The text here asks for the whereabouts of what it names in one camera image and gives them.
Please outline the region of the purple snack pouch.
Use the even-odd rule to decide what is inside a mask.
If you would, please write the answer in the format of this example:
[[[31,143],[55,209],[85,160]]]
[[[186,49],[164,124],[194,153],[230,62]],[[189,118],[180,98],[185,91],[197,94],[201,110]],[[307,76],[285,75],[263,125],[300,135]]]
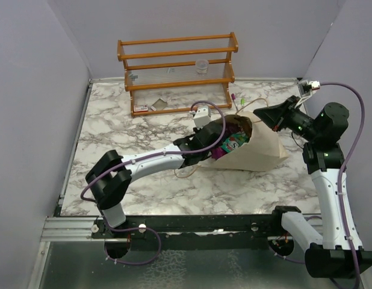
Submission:
[[[241,128],[237,124],[229,123],[226,125],[226,129],[219,145],[214,148],[211,152],[211,157],[214,160],[221,158],[222,156],[229,153],[232,149],[226,148],[225,141],[233,134],[241,132]]]

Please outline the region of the beige paper bag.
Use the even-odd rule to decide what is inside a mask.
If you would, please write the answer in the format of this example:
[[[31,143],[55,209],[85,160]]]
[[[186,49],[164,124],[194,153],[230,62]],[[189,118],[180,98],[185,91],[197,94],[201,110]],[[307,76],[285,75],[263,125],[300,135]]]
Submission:
[[[267,172],[276,168],[288,158],[278,134],[272,131],[251,111],[239,111],[236,115],[248,117],[252,122],[250,140],[238,149],[214,160],[211,152],[206,160],[196,165],[212,169],[246,170],[252,172]]]

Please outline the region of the brown snack bag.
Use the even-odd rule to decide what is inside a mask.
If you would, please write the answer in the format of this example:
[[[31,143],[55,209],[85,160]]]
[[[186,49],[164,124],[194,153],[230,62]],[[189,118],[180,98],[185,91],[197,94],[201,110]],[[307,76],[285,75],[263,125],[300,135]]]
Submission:
[[[227,126],[231,133],[243,132],[246,136],[252,136],[252,122],[248,117],[229,115],[226,118]]]

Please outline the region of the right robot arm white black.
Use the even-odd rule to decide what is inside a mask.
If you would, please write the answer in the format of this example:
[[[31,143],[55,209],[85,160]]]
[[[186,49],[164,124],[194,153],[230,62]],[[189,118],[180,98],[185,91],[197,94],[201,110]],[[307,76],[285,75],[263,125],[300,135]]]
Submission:
[[[338,143],[348,128],[349,111],[330,102],[316,118],[300,110],[300,98],[254,110],[274,132],[290,129],[306,142],[303,160],[315,185],[323,231],[318,233],[296,207],[277,206],[270,229],[289,233],[305,253],[304,264],[313,278],[352,279],[372,266],[372,251],[365,250],[353,221],[346,190],[346,167]]]

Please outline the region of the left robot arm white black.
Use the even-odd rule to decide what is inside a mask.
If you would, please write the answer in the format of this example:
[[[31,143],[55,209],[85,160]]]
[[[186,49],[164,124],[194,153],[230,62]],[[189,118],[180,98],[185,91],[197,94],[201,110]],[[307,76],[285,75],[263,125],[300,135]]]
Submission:
[[[99,212],[105,219],[105,230],[112,237],[126,232],[122,200],[133,182],[165,170],[197,165],[209,158],[211,150],[222,142],[226,122],[212,121],[194,134],[179,138],[170,145],[145,154],[121,156],[108,151],[85,176],[85,193],[90,190]]]

